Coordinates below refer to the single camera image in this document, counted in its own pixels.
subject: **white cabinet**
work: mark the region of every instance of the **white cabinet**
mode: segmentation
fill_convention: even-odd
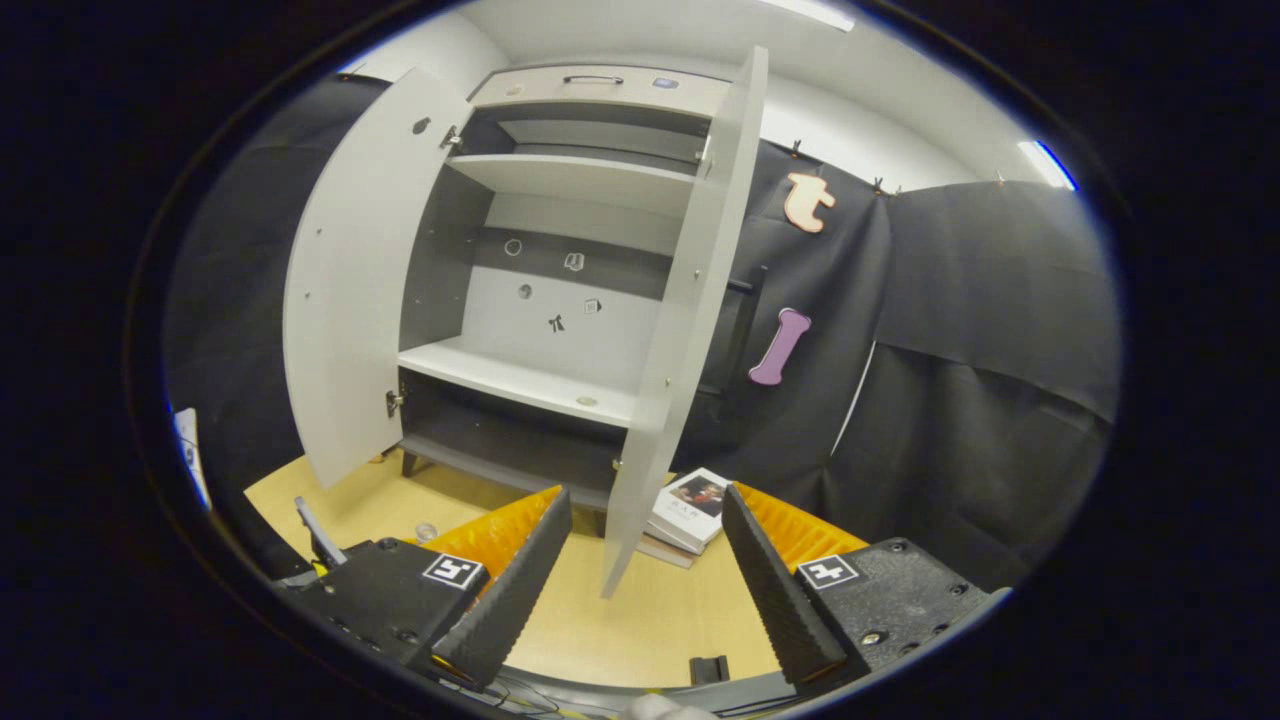
[[[316,182],[285,282],[289,397],[320,483],[397,443],[563,483],[608,509],[611,594],[705,363],[765,76],[755,49],[732,83],[559,67],[497,73],[470,102],[419,69],[390,86]]]

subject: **photo on book cover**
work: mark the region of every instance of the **photo on book cover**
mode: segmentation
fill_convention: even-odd
[[[724,507],[724,488],[700,475],[681,483],[680,487],[671,488],[668,492],[712,518],[719,518],[721,510]]]

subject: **wooden table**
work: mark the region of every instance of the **wooden table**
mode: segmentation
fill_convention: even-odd
[[[244,491],[250,502],[303,557],[310,536],[293,498],[302,496],[340,547],[383,537],[411,538],[431,523],[442,533],[524,493],[440,465],[399,475],[399,451],[321,489],[305,459]],[[507,665],[580,683],[689,685],[689,659],[728,656],[733,679],[778,670],[733,551],[723,534],[685,570],[640,552],[612,600],[599,597],[604,541],[590,512],[575,511],[570,533]]]

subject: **purple bone shape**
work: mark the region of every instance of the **purple bone shape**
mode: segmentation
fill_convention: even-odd
[[[776,386],[782,382],[782,368],[787,364],[787,357],[791,357],[791,351],[795,350],[796,342],[800,341],[800,336],[809,331],[813,325],[813,320],[801,315],[800,313],[792,310],[791,307],[783,307],[778,313],[778,332],[773,336],[773,342],[769,343],[769,348],[764,351],[764,357],[760,364],[746,372],[746,377],[751,378],[751,382],[762,386]]]

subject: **cabinet door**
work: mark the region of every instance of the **cabinet door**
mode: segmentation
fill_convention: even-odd
[[[767,79],[768,54],[755,47],[712,118],[609,495],[604,597],[613,594],[644,533],[707,363],[746,211]]]
[[[284,282],[284,373],[307,461],[329,487],[399,442],[401,301],[417,224],[471,105],[412,69],[356,120],[320,173]]]

